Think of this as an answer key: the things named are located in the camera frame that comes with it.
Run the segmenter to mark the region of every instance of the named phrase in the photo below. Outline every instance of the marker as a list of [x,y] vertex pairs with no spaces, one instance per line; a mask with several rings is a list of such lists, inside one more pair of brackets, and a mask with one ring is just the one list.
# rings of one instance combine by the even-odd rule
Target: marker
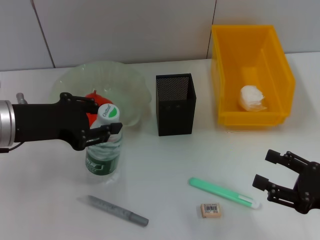
[[254,200],[251,197],[236,193],[221,186],[214,185],[210,182],[201,180],[199,178],[192,177],[189,179],[189,184],[197,189],[201,189],[211,194],[221,196],[223,198],[232,200],[238,204],[245,205],[249,208],[258,209],[260,202]]
[[100,198],[97,198],[95,196],[88,195],[87,196],[87,203],[91,206],[94,206],[98,209],[104,210],[108,212],[109,214],[112,214],[114,216],[117,216],[119,218],[122,218],[124,220],[128,220],[129,222],[138,224],[140,226],[147,226],[149,223],[149,219],[140,216],[138,214],[135,214],[132,211],[129,211],[127,209],[124,209],[122,207],[119,207],[117,205],[114,205],[110,202],[104,201]]

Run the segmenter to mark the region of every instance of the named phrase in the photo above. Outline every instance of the clear glass bowl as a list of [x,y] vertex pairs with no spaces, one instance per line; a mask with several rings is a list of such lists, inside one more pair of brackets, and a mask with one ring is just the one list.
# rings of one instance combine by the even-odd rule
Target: clear glass bowl
[[119,108],[124,126],[135,125],[151,101],[139,72],[120,62],[97,61],[73,67],[60,77],[52,87],[49,102],[58,102],[62,92],[85,97],[94,90]]

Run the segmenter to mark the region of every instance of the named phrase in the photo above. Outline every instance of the robotic arm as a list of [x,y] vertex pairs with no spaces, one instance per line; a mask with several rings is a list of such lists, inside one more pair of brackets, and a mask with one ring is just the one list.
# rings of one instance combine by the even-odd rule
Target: robotic arm
[[301,214],[311,209],[320,209],[320,164],[287,151],[283,156],[279,152],[269,150],[265,160],[273,164],[281,164],[299,174],[293,189],[276,185],[269,179],[255,175],[252,186],[268,191],[268,201],[294,208]]
[[[63,92],[54,104],[27,104],[22,93],[17,94],[17,99],[20,104],[0,101],[0,147],[9,147],[13,142],[60,139],[81,151],[105,143],[122,128],[118,122],[90,129],[87,113],[97,114],[99,109],[93,98]],[[0,153],[16,147],[0,148]]]

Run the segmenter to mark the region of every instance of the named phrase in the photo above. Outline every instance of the white wall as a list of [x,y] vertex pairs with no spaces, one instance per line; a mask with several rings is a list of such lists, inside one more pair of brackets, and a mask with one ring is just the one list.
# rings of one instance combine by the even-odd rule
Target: white wall
[[35,0],[56,67],[207,56],[215,0]]
[[0,0],[0,71],[52,67],[30,0]]
[[213,24],[274,25],[285,53],[320,51],[320,0],[217,0]]

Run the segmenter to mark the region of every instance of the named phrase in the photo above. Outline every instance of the barcode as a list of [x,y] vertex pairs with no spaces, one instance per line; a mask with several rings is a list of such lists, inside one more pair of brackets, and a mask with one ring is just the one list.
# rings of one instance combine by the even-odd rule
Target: barcode
[[217,204],[204,204],[203,206],[205,213],[218,213]]

